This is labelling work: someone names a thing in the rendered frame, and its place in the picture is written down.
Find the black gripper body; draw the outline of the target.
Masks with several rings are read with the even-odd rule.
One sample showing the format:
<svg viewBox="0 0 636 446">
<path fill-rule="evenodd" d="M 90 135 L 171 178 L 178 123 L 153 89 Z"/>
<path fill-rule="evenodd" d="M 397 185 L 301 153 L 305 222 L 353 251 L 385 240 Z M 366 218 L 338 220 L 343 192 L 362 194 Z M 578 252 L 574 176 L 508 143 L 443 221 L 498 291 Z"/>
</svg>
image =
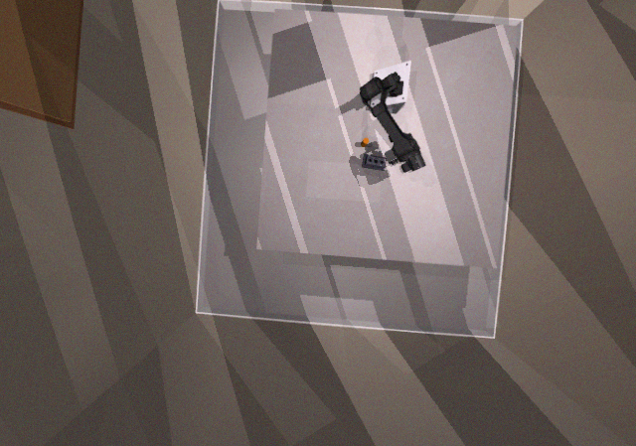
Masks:
<svg viewBox="0 0 636 446">
<path fill-rule="evenodd" d="M 390 136 L 389 136 L 389 138 L 390 138 L 391 142 L 393 143 L 393 140 L 391 139 L 391 137 L 390 137 Z M 402 164 L 402 165 L 401 165 L 402 170 L 403 170 L 404 172 L 407 172 L 407 171 L 412 170 L 412 169 L 411 169 L 411 167 L 410 167 L 410 164 L 409 164 L 408 160 L 406 159 L 406 160 L 404 160 L 404 162 L 406 162 L 406 163 L 404 163 L 404 164 Z"/>
</svg>

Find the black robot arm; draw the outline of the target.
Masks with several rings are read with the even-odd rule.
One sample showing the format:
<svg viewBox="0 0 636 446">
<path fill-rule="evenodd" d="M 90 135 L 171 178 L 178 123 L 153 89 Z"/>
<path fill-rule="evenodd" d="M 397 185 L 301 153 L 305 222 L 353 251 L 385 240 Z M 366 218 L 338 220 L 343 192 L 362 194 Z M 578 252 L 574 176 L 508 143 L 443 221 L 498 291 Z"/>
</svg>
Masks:
<svg viewBox="0 0 636 446">
<path fill-rule="evenodd" d="M 360 96 L 363 104 L 371 109 L 372 114 L 379 120 L 389 136 L 394 142 L 394 147 L 385 152 L 385 156 L 390 164 L 398 163 L 399 158 L 408 160 L 412 171 L 420 169 L 425 165 L 417 140 L 412 133 L 402 132 L 397 122 L 391 115 L 386 105 L 388 93 L 391 97 L 402 94 L 403 80 L 397 72 L 387 75 L 384 79 L 375 76 L 360 88 Z M 379 94 L 381 103 L 370 106 L 369 101 Z"/>
</svg>

